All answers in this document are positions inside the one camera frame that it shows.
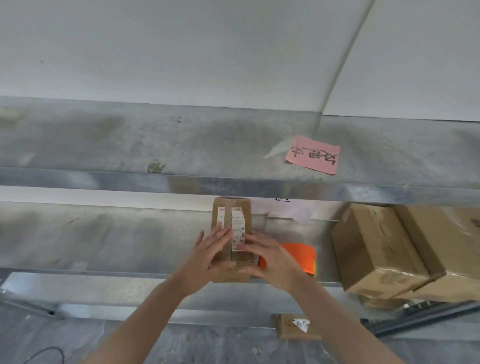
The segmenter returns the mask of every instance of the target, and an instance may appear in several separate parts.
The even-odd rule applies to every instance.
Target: forearm
[[[84,364],[142,364],[183,296],[174,280],[166,280]]]
[[[343,363],[404,364],[315,280],[301,280],[292,296]]]

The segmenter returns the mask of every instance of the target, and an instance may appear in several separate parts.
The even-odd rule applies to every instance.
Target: black cable
[[[46,352],[47,350],[58,351],[61,355],[61,364],[65,364],[65,355],[63,354],[63,350],[61,348],[59,348],[58,346],[50,346],[49,348],[44,348],[42,350],[39,350],[35,354],[33,354],[31,357],[29,357],[27,360],[25,360],[22,364],[27,364],[30,360],[35,358],[37,355],[40,355],[41,353]]]

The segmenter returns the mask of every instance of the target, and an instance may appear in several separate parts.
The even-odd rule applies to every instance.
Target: person's right arm
[[[290,293],[344,364],[405,364],[358,319],[344,311],[320,283],[303,272],[296,260],[273,238],[254,233],[246,234],[245,239],[253,243],[238,248],[261,255],[267,268],[244,267],[240,271],[263,278],[272,286]]]

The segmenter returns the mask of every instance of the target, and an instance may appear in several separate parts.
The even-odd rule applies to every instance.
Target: small cardboard box
[[[321,340],[320,331],[311,323],[305,315],[279,314],[272,315],[272,320],[276,328],[276,336],[282,340]],[[308,328],[302,326],[307,332],[294,325],[293,320],[303,322],[307,320]]]
[[[480,208],[394,205],[430,279],[399,298],[480,300]]]
[[[228,269],[214,282],[249,282],[250,275],[237,272],[244,265],[251,265],[254,254],[239,251],[235,245],[243,243],[243,233],[252,232],[252,208],[248,198],[216,197],[212,209],[212,229],[221,222],[223,227],[231,226],[234,230],[233,238],[225,244],[223,250],[215,255],[213,261],[233,260],[236,268]]]
[[[351,204],[331,232],[345,291],[391,298],[428,278],[407,232],[389,207]]]
[[[383,310],[394,311],[408,303],[409,300],[402,300],[399,298],[371,298],[365,296],[359,296],[360,303],[367,307],[381,308]]]

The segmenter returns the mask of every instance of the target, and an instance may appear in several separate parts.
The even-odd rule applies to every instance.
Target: hand
[[[216,274],[224,268],[232,268],[235,262],[223,261],[212,264],[212,259],[223,246],[231,239],[231,228],[222,229],[219,223],[204,240],[204,232],[201,231],[190,256],[183,262],[180,268],[173,273],[169,280],[175,281],[182,297],[189,296],[213,280]]]
[[[237,247],[243,251],[261,255],[267,262],[267,268],[248,266],[242,267],[239,272],[263,278],[272,286],[290,294],[304,279],[310,279],[297,261],[275,239],[258,232],[244,234],[244,238],[253,243],[239,244]]]

